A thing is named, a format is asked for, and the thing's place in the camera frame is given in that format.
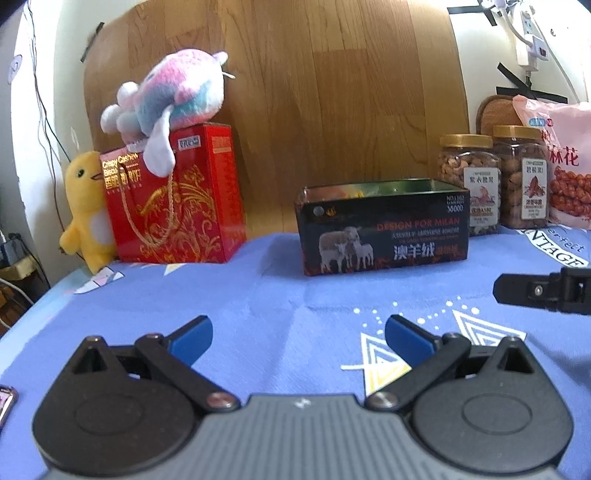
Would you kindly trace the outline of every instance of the electrical cable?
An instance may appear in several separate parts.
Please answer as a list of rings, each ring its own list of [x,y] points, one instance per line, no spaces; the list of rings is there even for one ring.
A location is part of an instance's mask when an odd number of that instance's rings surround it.
[[[513,22],[511,21],[511,19],[509,18],[509,15],[507,14],[507,2],[506,2],[506,0],[495,0],[495,6],[499,9],[499,12],[501,12],[501,16],[503,17],[503,19],[507,23],[507,27],[509,27],[509,30],[511,30],[511,32],[513,33],[513,35],[518,40],[521,40],[523,43],[525,43],[527,46],[533,47],[534,44],[532,42],[530,42],[529,40],[527,40],[523,35],[521,35],[517,31],[517,29],[515,28],[515,26],[513,25]]]
[[[36,74],[37,74],[37,35],[35,33],[35,21],[33,20],[33,10],[31,8],[31,0],[27,0],[27,10],[29,12],[29,17],[31,18],[31,28],[33,29],[33,39],[32,39],[32,42],[34,42],[33,63],[34,63],[35,89],[37,91],[37,99],[38,99],[38,102],[43,107],[43,111],[45,114],[44,122],[46,124],[46,127],[49,128],[49,131],[51,132],[53,137],[56,139],[57,144],[60,146],[60,149],[64,153],[64,155],[66,156],[68,162],[71,163],[71,159],[70,159],[70,156],[68,155],[68,152],[64,148],[64,145],[61,143],[59,137],[57,136],[56,132],[54,131],[53,127],[51,126],[51,123],[47,119],[47,109],[45,107],[45,104],[43,104],[43,100],[41,99],[41,95],[38,92],[38,82],[36,81],[37,80],[37,78],[36,78]]]
[[[33,30],[32,35],[31,35],[32,36],[32,38],[31,38],[31,59],[33,61],[33,79],[34,79],[34,83],[35,83],[35,95],[37,96],[37,106],[39,108],[39,126],[41,126],[41,122],[43,122],[42,130],[43,130],[43,134],[45,136],[45,139],[47,141],[47,144],[49,145],[49,152],[46,150],[45,146],[41,143],[41,140],[40,140],[40,144],[46,153],[46,159],[47,159],[47,163],[48,163],[48,166],[50,169],[51,182],[53,184],[53,201],[54,201],[54,205],[56,207],[57,219],[60,222],[61,231],[65,232],[66,228],[64,227],[64,222],[61,219],[60,208],[57,203],[57,177],[56,177],[56,169],[55,169],[53,154],[56,155],[58,162],[59,162],[59,156],[57,155],[57,153],[55,153],[55,151],[53,150],[53,146],[51,145],[51,141],[49,139],[49,134],[47,133],[48,127],[49,127],[49,130],[51,131],[51,133],[53,134],[53,136],[55,137],[57,143],[61,147],[62,151],[66,155],[68,162],[71,160],[70,160],[70,157],[68,156],[68,154],[66,153],[66,149],[61,144],[59,138],[57,138],[56,133],[53,131],[51,124],[49,123],[49,120],[47,119],[47,108],[45,107],[45,104],[43,103],[43,99],[41,98],[41,92],[39,90],[39,81],[38,81],[38,77],[37,77],[37,35],[35,32],[35,21],[33,19],[33,10],[31,8],[31,0],[27,0],[27,10],[29,12],[29,17],[31,19],[31,28]],[[78,255],[78,257],[80,257],[82,260],[84,260],[82,255],[80,255],[78,252],[76,253],[76,255]]]
[[[12,284],[12,283],[10,283],[8,280],[4,280],[2,277],[0,277],[0,283],[3,283],[3,284],[4,284],[4,285],[6,285],[7,287],[10,287],[11,289],[13,289],[13,290],[15,290],[15,291],[19,292],[19,293],[20,293],[20,294],[23,296],[23,298],[24,298],[24,299],[25,299],[27,302],[29,302],[31,305],[33,305],[33,304],[35,303],[35,302],[33,302],[33,301],[32,301],[32,300],[29,298],[29,295],[27,295],[26,293],[24,293],[24,291],[23,291],[21,288],[17,287],[15,284]]]
[[[564,79],[566,80],[566,83],[569,84],[569,88],[570,88],[570,91],[573,92],[574,99],[576,100],[577,103],[581,103],[581,100],[577,94],[577,90],[575,90],[575,88],[574,88],[573,82],[570,81],[570,78],[567,75],[567,73],[564,71],[562,64],[559,62],[556,55],[554,55],[554,52],[552,51],[552,48],[550,47],[548,40],[546,40],[546,36],[544,35],[544,32],[542,31],[542,29],[540,28],[540,25],[538,24],[537,20],[535,19],[535,14],[533,12],[531,14],[531,21],[534,23],[535,27],[538,29],[538,32],[540,32],[540,35],[542,35],[542,40],[544,40],[544,43],[546,44],[546,47],[548,48],[548,52],[550,53],[550,55],[552,56],[552,58],[556,62],[556,65],[560,69],[560,73],[562,73]]]
[[[2,320],[0,318],[0,325],[2,325],[6,330],[10,330],[12,327],[6,323],[4,323],[4,320]]]
[[[21,302],[19,302],[16,297],[14,296],[14,293],[12,294],[12,296],[9,295],[4,295],[4,297],[8,300],[13,302],[23,313],[25,313],[28,308],[26,308]]]
[[[25,253],[27,255],[29,255],[29,257],[31,257],[35,261],[37,266],[39,267],[39,272],[43,275],[43,280],[45,280],[47,287],[51,288],[51,284],[49,283],[49,279],[47,278],[47,273],[45,272],[45,269],[41,265],[41,262],[39,262],[38,258],[35,255],[33,255],[33,252],[31,252],[29,247],[27,247],[27,244],[22,239],[21,234],[20,233],[11,233],[10,235],[8,235],[8,238],[16,238],[21,243],[22,249],[25,251]]]

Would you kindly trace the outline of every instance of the sheep image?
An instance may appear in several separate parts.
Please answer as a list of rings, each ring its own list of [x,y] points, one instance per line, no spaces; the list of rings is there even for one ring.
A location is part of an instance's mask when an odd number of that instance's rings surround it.
[[[324,273],[325,269],[328,270],[328,272],[331,272],[332,269],[330,268],[330,262],[335,260],[337,266],[339,267],[339,273],[342,273],[343,260],[345,259],[346,248],[347,244],[336,244],[336,250],[322,250],[322,252],[320,252],[320,272]]]
[[[348,226],[344,230],[323,233],[318,241],[318,251],[322,254],[323,250],[336,249],[336,244],[345,244],[347,242],[355,241],[361,241],[359,239],[359,232],[355,227]]]
[[[353,247],[353,243],[347,242],[345,246],[345,260],[347,263],[347,268],[353,267],[353,255],[355,255],[355,249]]]
[[[361,266],[363,260],[363,268],[367,268],[368,265],[374,264],[374,248],[370,244],[361,244],[361,242],[353,242],[353,248],[355,249],[355,255],[357,256],[357,270]]]
[[[320,236],[318,241],[318,252],[320,253],[320,271],[330,271],[330,263],[334,260],[342,273],[342,262],[346,260],[346,268],[353,265],[354,242],[360,242],[359,232],[355,227],[348,226],[336,232],[326,232]]]

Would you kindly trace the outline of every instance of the wooden board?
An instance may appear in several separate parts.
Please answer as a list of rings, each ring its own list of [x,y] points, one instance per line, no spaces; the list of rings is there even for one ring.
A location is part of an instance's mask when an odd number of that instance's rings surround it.
[[[447,9],[437,0],[149,0],[106,25],[85,70],[95,148],[118,87],[181,48],[225,50],[249,237],[296,231],[303,186],[435,174],[439,136],[469,131]]]

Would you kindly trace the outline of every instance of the red gift box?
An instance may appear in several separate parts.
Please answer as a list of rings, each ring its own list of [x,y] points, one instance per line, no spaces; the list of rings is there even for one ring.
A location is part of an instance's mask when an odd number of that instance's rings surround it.
[[[100,157],[119,258],[226,262],[246,241],[232,130],[195,125],[172,132],[170,144],[176,165],[169,178],[150,173],[142,154],[127,148]]]

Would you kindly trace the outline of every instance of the black tape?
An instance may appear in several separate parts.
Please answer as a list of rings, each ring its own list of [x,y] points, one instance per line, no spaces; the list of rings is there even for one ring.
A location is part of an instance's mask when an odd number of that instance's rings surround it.
[[[96,37],[97,37],[97,35],[100,33],[100,31],[103,29],[103,27],[104,27],[104,26],[105,26],[105,22],[101,22],[101,23],[99,23],[99,25],[96,27],[96,31],[95,31],[94,35],[92,35],[92,38],[91,38],[91,39],[90,39],[90,41],[88,42],[88,45],[86,46],[86,48],[85,48],[85,50],[84,50],[84,53],[82,54],[82,58],[80,59],[80,61],[81,61],[82,63],[84,63],[84,62],[85,62],[85,60],[86,60],[86,57],[87,57],[87,55],[88,55],[88,52],[89,52],[89,51],[90,51],[90,49],[92,48],[92,46],[93,46],[93,44],[94,44],[94,42],[95,42],[95,40],[96,40]]]
[[[482,6],[482,0],[478,0],[478,5],[469,5],[466,7],[447,7],[447,12],[450,15],[484,13],[487,20],[491,23],[491,25],[493,27],[496,27],[495,16],[492,13],[491,8],[492,7],[484,8]]]
[[[497,87],[496,94],[497,95],[508,95],[514,97],[516,95],[523,95],[524,97],[530,98],[532,100],[537,100],[539,98],[543,98],[544,100],[549,100],[550,102],[556,103],[568,103],[569,99],[563,97],[562,95],[556,95],[554,93],[547,93],[547,92],[540,92],[539,90],[532,90],[531,89],[531,80],[528,79],[528,83],[524,83],[517,76],[510,71],[507,67],[505,67],[502,63],[499,63],[497,67],[499,72],[501,72],[507,80],[509,80],[513,85],[517,88],[506,88],[506,87]]]

